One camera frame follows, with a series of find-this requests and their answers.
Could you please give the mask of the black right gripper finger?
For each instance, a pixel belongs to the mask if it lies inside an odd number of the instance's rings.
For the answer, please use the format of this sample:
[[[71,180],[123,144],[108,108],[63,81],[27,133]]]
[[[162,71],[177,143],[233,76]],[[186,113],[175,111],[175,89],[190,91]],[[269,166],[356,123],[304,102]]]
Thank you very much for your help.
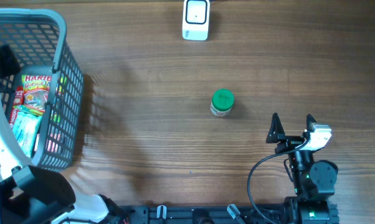
[[[278,113],[272,115],[272,121],[270,125],[266,143],[278,143],[285,140],[285,131],[283,129],[282,123]]]
[[[306,116],[306,131],[313,132],[315,130],[314,125],[316,124],[316,120],[311,114],[307,114]]]

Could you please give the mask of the red Nescafe coffee stick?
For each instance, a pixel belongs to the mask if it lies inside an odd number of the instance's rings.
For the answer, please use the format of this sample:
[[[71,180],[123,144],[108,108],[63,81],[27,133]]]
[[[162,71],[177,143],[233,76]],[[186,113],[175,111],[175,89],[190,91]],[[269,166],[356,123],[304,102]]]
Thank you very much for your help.
[[[22,86],[18,86],[15,91],[15,98],[12,105],[11,116],[9,119],[9,125],[13,128],[18,115],[18,106],[22,105],[24,102],[24,90]]]

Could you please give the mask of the Haribo gummy candy bag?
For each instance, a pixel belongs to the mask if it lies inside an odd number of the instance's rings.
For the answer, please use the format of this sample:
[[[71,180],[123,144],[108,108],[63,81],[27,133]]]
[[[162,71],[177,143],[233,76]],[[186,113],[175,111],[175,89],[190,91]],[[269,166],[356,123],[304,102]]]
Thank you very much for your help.
[[[21,80],[24,102],[18,106],[18,110],[35,116],[42,116],[49,97],[52,77],[48,75],[22,75]]]

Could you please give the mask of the green lid jar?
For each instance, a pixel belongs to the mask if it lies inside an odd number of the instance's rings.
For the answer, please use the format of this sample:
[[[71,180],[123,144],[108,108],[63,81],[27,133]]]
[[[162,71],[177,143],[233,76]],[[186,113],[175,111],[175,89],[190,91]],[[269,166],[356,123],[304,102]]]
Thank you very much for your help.
[[[211,99],[211,112],[217,117],[225,117],[230,114],[234,105],[234,95],[228,89],[218,89],[214,92]]]

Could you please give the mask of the teal tissue pack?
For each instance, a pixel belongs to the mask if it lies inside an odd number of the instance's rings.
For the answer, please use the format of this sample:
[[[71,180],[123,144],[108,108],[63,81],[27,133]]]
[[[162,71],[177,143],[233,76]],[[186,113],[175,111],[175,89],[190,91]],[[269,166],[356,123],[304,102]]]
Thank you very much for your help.
[[[27,157],[31,157],[42,117],[18,112],[12,131]]]

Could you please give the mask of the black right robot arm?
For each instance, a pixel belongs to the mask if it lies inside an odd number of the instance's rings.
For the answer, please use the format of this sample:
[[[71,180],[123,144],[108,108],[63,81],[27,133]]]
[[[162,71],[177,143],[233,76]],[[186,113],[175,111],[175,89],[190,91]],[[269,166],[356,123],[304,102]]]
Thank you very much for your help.
[[[331,139],[327,124],[306,116],[306,129],[299,136],[286,135],[279,115],[274,113],[267,143],[276,144],[276,156],[288,156],[286,165],[295,196],[283,202],[281,223],[337,223],[336,207],[328,202],[335,194],[338,166],[327,160],[314,160],[314,153],[323,149]]]

